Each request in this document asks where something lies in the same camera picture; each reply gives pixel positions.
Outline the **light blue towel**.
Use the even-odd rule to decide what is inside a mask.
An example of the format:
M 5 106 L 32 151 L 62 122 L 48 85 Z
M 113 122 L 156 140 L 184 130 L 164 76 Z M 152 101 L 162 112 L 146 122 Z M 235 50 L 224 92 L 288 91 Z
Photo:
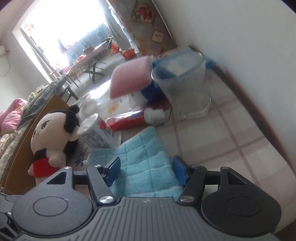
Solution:
M 109 187 L 119 197 L 173 197 L 183 192 L 173 171 L 171 160 L 154 127 L 125 141 L 115 149 L 97 149 L 88 157 L 89 165 L 106 165 L 119 157 L 120 173 Z

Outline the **white plush can toy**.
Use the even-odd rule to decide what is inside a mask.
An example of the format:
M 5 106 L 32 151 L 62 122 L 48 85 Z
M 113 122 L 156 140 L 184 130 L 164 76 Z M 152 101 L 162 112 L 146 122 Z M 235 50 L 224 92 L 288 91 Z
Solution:
M 120 138 L 99 114 L 87 117 L 80 125 L 77 135 L 91 149 L 114 149 L 120 145 Z

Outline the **red white packet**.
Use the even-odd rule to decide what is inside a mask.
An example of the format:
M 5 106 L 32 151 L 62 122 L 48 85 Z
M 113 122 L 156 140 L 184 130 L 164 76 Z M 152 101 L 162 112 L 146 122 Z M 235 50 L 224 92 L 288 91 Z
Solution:
M 115 132 L 151 126 L 158 121 L 164 120 L 164 118 L 165 112 L 162 109 L 145 108 L 110 117 L 105 122 Z

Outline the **pink sponge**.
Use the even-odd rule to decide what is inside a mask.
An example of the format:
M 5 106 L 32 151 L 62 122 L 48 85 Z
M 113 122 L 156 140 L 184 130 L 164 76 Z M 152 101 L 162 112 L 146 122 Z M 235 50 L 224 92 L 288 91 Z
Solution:
M 111 75 L 110 98 L 142 90 L 151 82 L 153 56 L 143 56 L 118 65 Z

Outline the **blue white carton box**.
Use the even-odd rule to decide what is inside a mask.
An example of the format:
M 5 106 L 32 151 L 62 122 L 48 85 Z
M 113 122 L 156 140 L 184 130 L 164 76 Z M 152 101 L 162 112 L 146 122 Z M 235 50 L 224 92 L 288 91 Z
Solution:
M 153 79 L 180 77 L 202 66 L 211 69 L 215 64 L 212 59 L 189 47 L 174 49 L 153 61 L 151 76 Z

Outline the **checkered pink mat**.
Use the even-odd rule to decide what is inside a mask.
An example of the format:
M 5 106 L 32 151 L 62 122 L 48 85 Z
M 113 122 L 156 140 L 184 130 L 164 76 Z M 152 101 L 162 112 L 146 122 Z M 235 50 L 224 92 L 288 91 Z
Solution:
M 191 166 L 218 171 L 229 166 L 272 196 L 281 206 L 277 231 L 295 220 L 295 173 L 228 86 L 208 71 L 214 96 L 209 112 L 201 118 L 179 120 L 166 111 L 156 132 L 172 161 L 180 156 Z M 119 135 L 122 144 L 145 128 Z

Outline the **black-haired plush doll red dress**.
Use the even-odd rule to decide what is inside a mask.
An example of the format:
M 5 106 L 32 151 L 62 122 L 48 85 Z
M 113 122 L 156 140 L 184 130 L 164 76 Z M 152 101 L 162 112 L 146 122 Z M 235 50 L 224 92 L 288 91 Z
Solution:
M 64 168 L 74 154 L 80 126 L 78 112 L 79 107 L 72 105 L 46 114 L 37 124 L 31 138 L 34 161 L 28 169 L 36 184 Z

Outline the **brown cardboard box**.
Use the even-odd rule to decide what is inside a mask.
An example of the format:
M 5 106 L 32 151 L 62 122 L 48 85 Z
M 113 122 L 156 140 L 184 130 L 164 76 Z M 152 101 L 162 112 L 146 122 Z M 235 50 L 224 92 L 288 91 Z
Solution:
M 35 178 L 28 174 L 28 169 L 34 161 L 34 155 L 31 150 L 33 132 L 39 121 L 46 114 L 69 107 L 70 106 L 57 95 L 52 96 L 45 104 L 35 119 L 29 124 L 25 135 L 21 137 L 5 170 L 1 171 L 1 192 L 5 194 L 25 194 L 37 185 Z M 78 165 L 78 147 L 79 137 L 74 154 L 67 160 L 66 166 L 75 167 Z

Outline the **clear plastic measuring cup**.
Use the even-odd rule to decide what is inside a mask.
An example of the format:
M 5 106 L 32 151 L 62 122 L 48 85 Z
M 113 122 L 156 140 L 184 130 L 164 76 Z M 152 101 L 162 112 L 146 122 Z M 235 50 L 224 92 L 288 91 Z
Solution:
M 204 66 L 180 77 L 152 80 L 160 87 L 180 119 L 198 118 L 207 114 L 211 92 Z

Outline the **folding stool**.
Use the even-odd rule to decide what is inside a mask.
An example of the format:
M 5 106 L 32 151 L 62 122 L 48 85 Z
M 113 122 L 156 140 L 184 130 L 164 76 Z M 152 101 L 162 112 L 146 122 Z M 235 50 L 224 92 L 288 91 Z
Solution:
M 97 64 L 103 64 L 104 66 L 106 65 L 105 62 L 94 60 L 91 61 L 90 64 L 84 70 L 84 73 L 87 73 L 89 75 L 89 78 L 92 80 L 93 83 L 95 83 L 95 78 L 97 75 L 104 77 L 104 74 L 102 73 L 104 68 L 97 66 Z

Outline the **low table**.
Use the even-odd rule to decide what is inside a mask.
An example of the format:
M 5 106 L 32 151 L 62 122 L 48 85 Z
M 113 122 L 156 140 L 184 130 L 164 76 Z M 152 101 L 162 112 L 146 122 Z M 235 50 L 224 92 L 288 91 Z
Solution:
M 86 67 L 90 64 L 91 61 L 100 60 L 100 55 L 106 51 L 107 48 L 107 41 L 102 42 L 100 45 L 95 47 L 89 53 L 82 55 L 82 58 L 77 61 L 73 66 L 70 67 L 70 70 L 67 72 L 66 77 L 70 79 L 72 82 L 78 79 L 78 76 L 81 73 L 84 73 Z

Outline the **pink pillow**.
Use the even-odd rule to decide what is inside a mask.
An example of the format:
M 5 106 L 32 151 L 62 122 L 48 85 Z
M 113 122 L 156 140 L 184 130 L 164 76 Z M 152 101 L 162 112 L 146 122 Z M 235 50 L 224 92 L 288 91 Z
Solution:
M 16 98 L 5 111 L 1 112 L 1 134 L 13 132 L 18 128 L 26 103 L 26 100 Z

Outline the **bed with grey blanket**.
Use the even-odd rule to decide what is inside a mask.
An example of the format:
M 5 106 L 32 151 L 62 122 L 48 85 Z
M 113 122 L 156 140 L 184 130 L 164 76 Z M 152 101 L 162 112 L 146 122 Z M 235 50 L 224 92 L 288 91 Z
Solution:
M 53 95 L 62 94 L 66 80 L 67 78 L 65 76 L 61 76 L 43 87 L 38 93 L 32 92 L 26 100 L 27 103 L 23 108 L 18 128 L 13 132 L 1 134 L 1 171 L 5 170 L 8 165 L 17 144 L 20 142 L 21 137 L 25 135 L 27 128 L 29 128 L 29 124 Z

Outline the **red basket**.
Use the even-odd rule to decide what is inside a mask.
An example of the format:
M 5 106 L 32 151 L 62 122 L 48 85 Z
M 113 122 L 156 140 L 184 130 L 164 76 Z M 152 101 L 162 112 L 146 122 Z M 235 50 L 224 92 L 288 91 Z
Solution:
M 132 58 L 137 56 L 136 53 L 135 53 L 135 50 L 132 49 L 132 48 L 130 48 L 128 50 L 125 50 L 125 51 L 121 51 L 120 54 L 126 60 L 132 59 Z

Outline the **blue sofa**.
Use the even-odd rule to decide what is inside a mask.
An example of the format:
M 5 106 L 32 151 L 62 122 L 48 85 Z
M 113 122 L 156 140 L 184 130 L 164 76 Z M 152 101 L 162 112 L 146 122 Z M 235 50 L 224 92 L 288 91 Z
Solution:
M 74 61 L 84 54 L 83 50 L 88 48 L 90 45 L 93 47 L 97 47 L 102 43 L 102 41 L 111 35 L 111 30 L 109 27 L 102 23 L 97 28 L 88 32 L 84 37 L 80 40 L 76 41 L 71 47 L 65 52 L 69 65 L 72 66 Z

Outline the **air conditioner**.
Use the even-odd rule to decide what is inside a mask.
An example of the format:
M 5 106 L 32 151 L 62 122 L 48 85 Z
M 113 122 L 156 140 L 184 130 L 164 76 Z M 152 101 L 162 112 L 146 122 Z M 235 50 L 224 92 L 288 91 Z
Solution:
M 3 45 L 0 45 L 0 57 L 6 53 L 6 49 Z

